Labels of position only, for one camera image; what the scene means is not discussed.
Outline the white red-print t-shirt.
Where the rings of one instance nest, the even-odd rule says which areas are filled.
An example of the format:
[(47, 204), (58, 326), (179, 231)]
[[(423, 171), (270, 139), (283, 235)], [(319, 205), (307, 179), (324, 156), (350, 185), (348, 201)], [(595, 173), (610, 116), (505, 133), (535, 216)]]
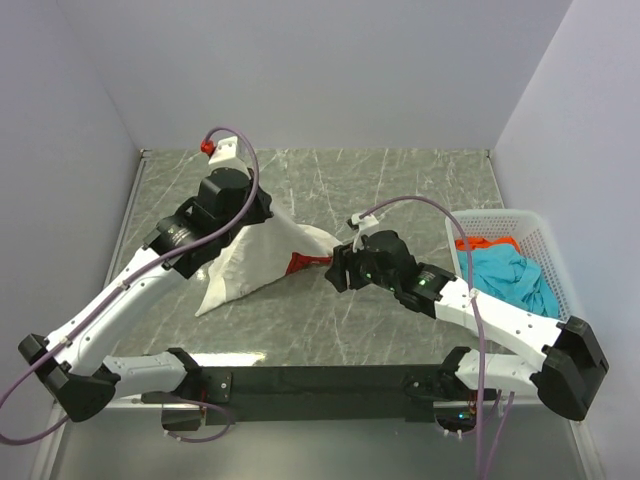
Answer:
[(265, 222), (242, 228), (208, 267), (209, 284), (197, 316), (242, 298), (312, 265), (327, 265), (339, 240), (317, 227), (297, 224), (278, 205)]

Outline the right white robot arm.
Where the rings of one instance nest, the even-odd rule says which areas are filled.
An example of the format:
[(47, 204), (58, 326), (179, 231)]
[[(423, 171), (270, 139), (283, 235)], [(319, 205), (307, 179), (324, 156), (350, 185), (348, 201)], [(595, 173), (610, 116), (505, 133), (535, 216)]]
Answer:
[(583, 319), (543, 317), (471, 289), (455, 274), (417, 262), (394, 231), (377, 232), (360, 247), (335, 247), (325, 277), (339, 292), (376, 285), (413, 312), (506, 348), (504, 354), (452, 351), (438, 377), (449, 398), (480, 387), (535, 395), (557, 415), (582, 421), (608, 373), (605, 354)]

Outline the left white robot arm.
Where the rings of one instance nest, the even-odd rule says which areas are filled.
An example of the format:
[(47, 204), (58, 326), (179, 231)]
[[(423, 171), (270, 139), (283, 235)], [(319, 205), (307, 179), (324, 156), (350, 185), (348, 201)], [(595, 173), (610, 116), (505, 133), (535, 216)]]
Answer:
[(111, 352), (148, 309), (215, 260), (244, 227), (272, 215), (256, 170), (214, 169), (84, 310), (50, 334), (30, 334), (20, 343), (71, 421), (86, 421), (119, 397), (166, 392), (186, 402), (201, 392), (202, 368), (181, 348), (124, 358)]

